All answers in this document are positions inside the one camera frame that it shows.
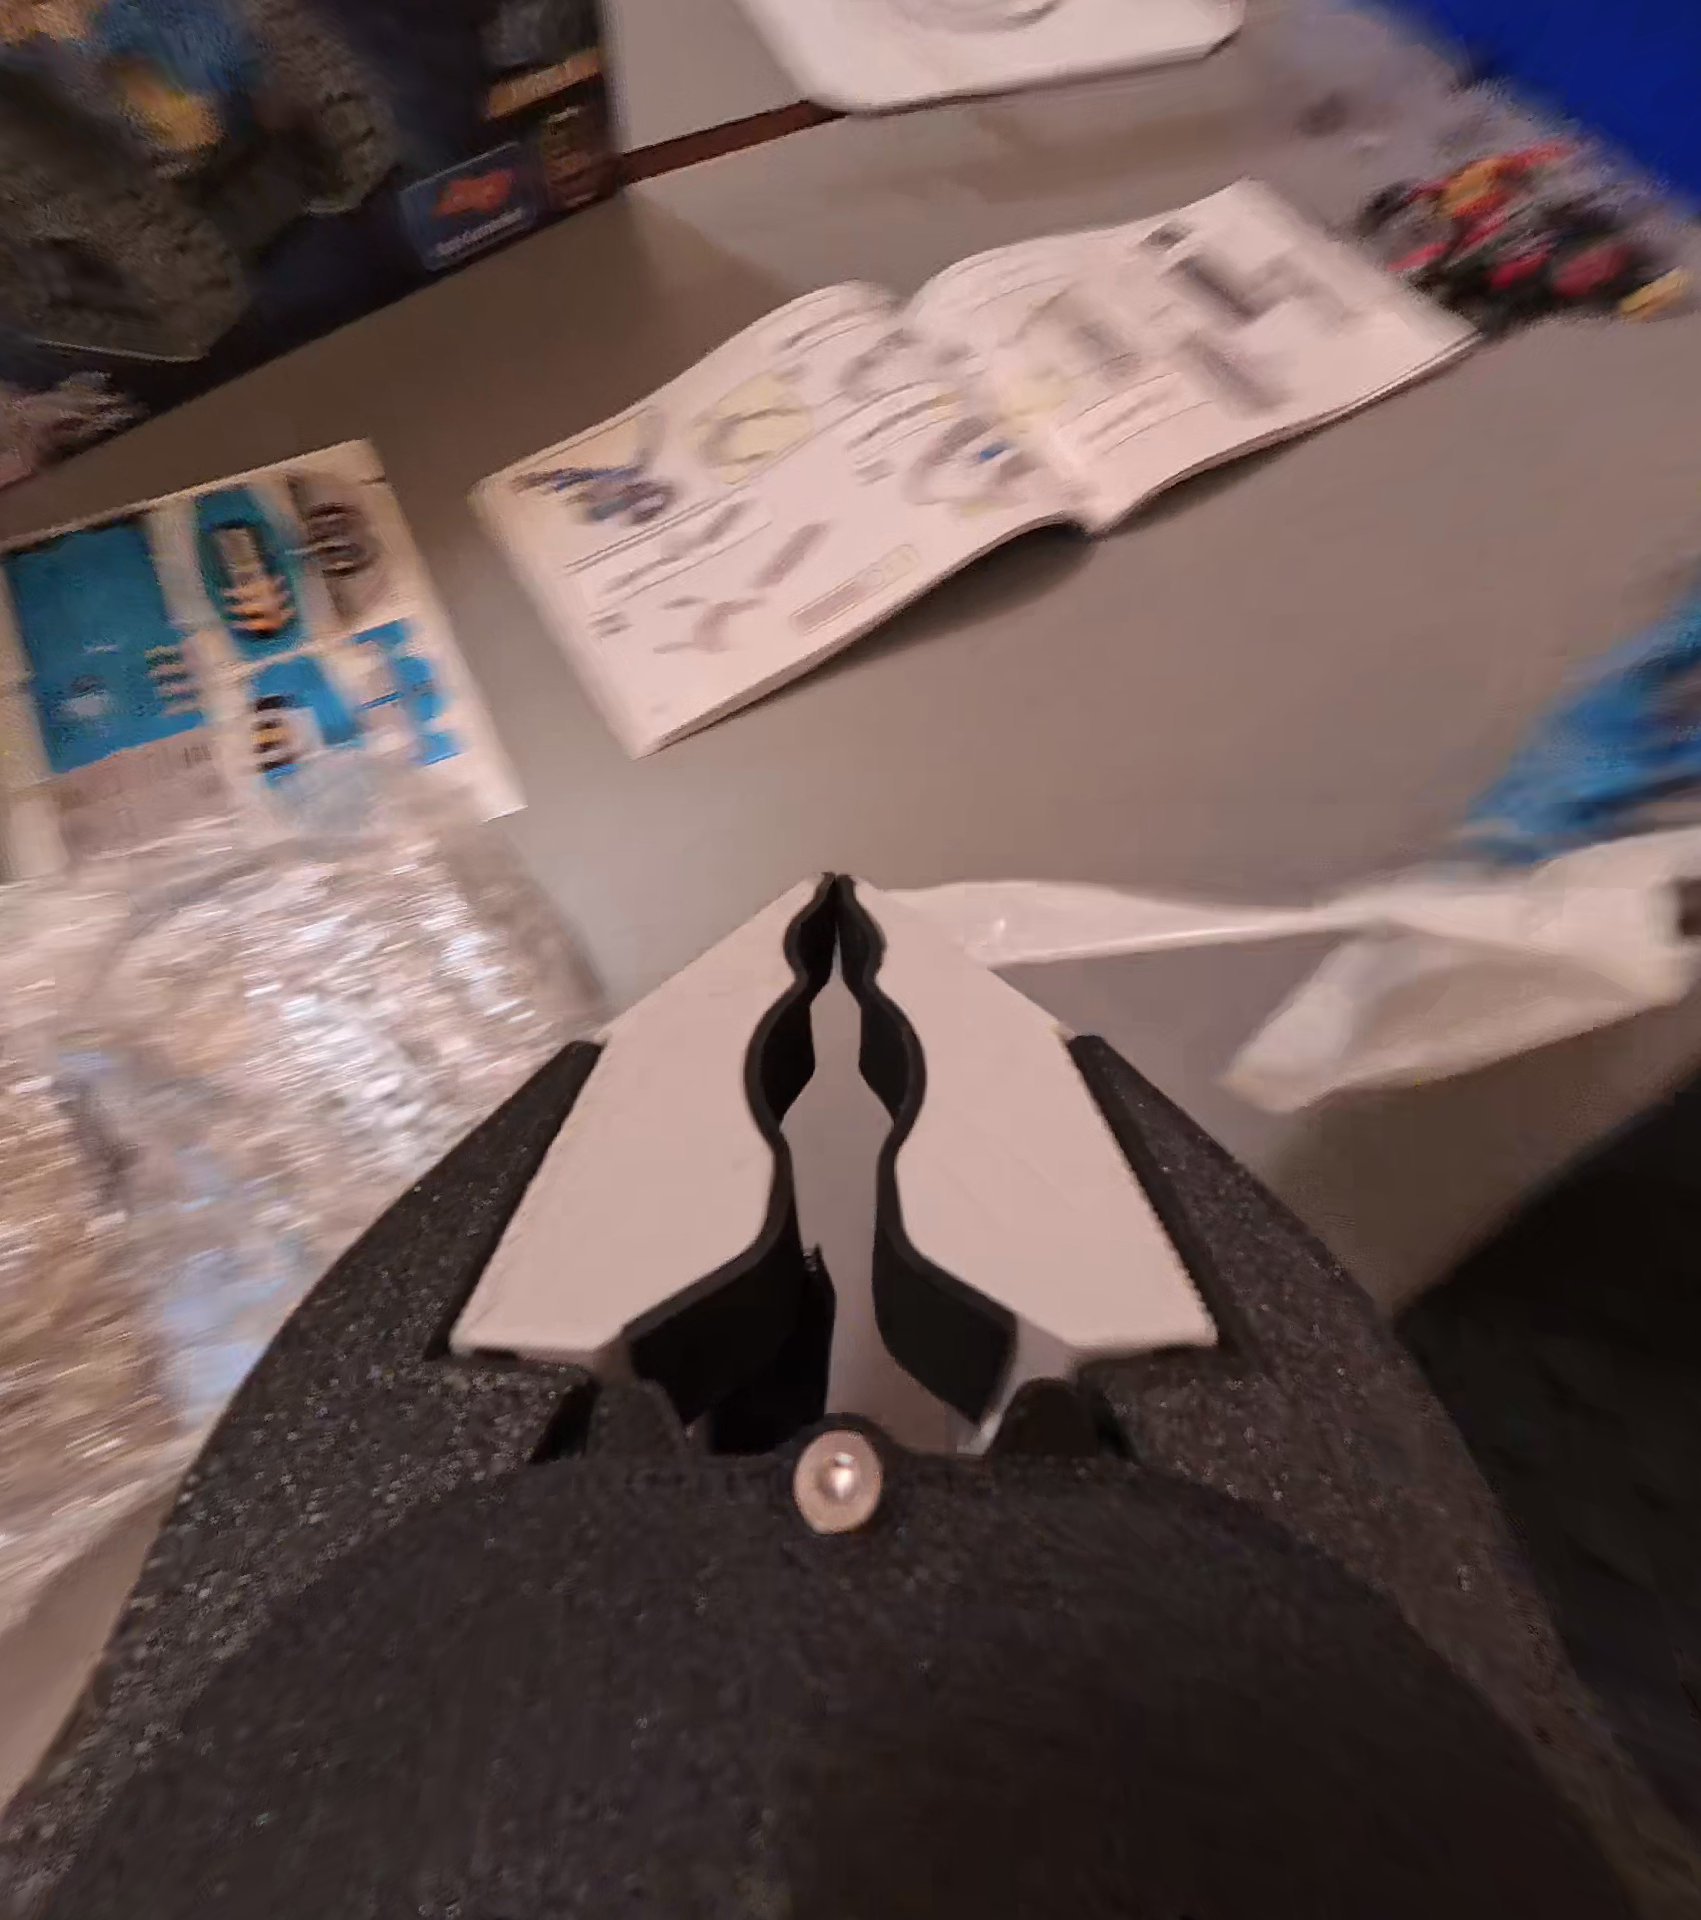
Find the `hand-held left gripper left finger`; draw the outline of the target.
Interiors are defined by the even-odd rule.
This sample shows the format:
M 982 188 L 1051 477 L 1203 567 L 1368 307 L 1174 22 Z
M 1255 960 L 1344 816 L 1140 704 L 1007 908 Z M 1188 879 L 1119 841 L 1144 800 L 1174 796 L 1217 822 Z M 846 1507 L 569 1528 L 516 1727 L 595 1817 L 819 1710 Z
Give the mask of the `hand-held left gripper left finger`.
M 815 1071 L 834 876 L 775 894 L 610 1019 L 469 1303 L 455 1354 L 750 1369 L 803 1263 L 783 1119 Z

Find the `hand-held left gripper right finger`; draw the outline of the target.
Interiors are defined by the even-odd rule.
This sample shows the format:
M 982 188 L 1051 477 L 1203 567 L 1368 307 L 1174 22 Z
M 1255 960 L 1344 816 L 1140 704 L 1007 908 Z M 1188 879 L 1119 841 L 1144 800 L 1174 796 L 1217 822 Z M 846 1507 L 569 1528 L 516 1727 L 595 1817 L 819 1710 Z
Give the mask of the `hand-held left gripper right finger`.
M 835 957 L 889 1119 L 870 1255 L 889 1358 L 953 1421 L 1000 1421 L 1034 1378 L 1215 1350 L 1073 1034 L 862 876 L 835 879 Z

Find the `large bubble wrap packet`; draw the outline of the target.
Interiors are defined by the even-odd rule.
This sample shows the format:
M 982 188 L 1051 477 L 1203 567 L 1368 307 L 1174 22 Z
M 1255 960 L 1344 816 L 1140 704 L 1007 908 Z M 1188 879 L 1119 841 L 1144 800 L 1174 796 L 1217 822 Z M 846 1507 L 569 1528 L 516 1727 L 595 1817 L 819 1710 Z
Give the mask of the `large bubble wrap packet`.
M 324 1269 L 597 1026 L 516 831 L 397 772 L 316 769 L 274 827 L 0 883 L 0 1047 L 74 1136 L 192 1437 Z

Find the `clear bag of grey parts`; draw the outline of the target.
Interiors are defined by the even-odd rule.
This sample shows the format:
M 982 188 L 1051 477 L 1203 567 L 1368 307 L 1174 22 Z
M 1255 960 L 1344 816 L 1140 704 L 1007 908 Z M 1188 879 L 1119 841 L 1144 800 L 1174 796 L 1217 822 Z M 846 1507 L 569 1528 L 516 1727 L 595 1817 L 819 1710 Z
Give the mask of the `clear bag of grey parts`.
M 1701 977 L 1701 558 L 1567 679 L 1432 860 L 1281 908 L 1051 879 L 903 898 L 993 970 L 1331 938 L 1226 1066 L 1269 1114 L 1671 1007 Z

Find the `white instruction booklet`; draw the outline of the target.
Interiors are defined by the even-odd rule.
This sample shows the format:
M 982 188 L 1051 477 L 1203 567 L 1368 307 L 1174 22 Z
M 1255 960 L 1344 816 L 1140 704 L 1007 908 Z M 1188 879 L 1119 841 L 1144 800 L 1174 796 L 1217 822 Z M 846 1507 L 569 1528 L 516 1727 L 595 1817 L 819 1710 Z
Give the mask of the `white instruction booklet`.
M 1008 540 L 1100 538 L 1472 328 L 1259 180 L 768 311 L 471 501 L 628 756 L 794 682 Z

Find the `pile of small toy pegs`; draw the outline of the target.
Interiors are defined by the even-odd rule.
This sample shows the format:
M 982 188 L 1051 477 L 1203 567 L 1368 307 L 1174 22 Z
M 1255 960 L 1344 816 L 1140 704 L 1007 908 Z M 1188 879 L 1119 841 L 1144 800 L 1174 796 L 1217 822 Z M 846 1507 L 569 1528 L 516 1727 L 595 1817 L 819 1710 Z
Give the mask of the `pile of small toy pegs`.
M 1532 141 L 1390 180 L 1349 233 L 1392 279 L 1484 337 L 1545 317 L 1648 324 L 1687 309 L 1693 272 L 1598 188 L 1573 188 L 1571 155 L 1564 141 Z

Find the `blue plastic bin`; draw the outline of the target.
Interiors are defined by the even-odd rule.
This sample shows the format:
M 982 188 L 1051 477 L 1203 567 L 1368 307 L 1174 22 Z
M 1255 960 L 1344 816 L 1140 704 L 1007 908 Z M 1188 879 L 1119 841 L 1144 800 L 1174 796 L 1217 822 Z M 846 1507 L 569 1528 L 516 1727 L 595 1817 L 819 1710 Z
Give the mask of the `blue plastic bin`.
M 1701 209 L 1701 3 L 1395 3 Z

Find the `grey desk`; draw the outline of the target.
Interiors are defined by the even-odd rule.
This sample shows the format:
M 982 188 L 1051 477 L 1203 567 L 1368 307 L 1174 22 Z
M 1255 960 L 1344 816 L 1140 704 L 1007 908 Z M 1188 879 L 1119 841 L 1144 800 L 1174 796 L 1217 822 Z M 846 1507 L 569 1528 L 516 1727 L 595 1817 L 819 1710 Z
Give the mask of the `grey desk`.
M 1292 22 L 1255 4 L 1221 54 L 1150 77 L 676 140 L 613 196 L 1 490 L 0 540 L 369 439 L 521 780 L 499 822 L 610 1011 L 823 868 L 1307 905 L 1418 865 L 1701 558 L 1701 292 L 1508 332 L 1111 535 L 1008 540 L 650 756 L 620 748 L 471 501 L 826 285 L 910 292 L 1240 178 L 1340 224 L 1377 165 L 1410 165 L 1298 128 L 1269 56 Z M 1682 248 L 1701 272 L 1701 237 Z M 1386 1315 L 1701 1071 L 1698 982 L 1486 1068 L 1265 1114 L 1222 1068 L 1331 949 L 1012 982 L 1184 1108 Z

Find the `white desk stand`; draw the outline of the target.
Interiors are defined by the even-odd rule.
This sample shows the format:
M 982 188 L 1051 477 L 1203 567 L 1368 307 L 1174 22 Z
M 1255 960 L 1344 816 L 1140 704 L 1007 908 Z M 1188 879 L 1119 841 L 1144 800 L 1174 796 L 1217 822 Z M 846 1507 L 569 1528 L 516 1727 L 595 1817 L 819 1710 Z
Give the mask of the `white desk stand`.
M 741 3 L 815 107 L 881 114 L 1215 54 L 1246 3 Z

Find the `blue sticker sheet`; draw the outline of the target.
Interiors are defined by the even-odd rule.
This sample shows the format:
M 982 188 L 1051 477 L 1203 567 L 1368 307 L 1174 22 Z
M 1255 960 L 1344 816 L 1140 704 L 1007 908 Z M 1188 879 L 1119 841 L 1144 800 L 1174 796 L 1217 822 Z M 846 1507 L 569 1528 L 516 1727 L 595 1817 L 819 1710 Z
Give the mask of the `blue sticker sheet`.
M 373 442 L 0 543 L 0 875 L 269 827 L 325 760 L 524 805 Z

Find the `dark blue toy box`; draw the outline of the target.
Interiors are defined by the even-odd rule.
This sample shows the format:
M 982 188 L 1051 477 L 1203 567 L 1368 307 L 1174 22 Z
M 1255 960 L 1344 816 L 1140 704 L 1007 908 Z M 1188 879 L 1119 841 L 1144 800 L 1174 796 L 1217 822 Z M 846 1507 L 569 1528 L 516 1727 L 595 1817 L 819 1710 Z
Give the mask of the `dark blue toy box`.
M 0 3 L 0 490 L 617 185 L 597 3 Z

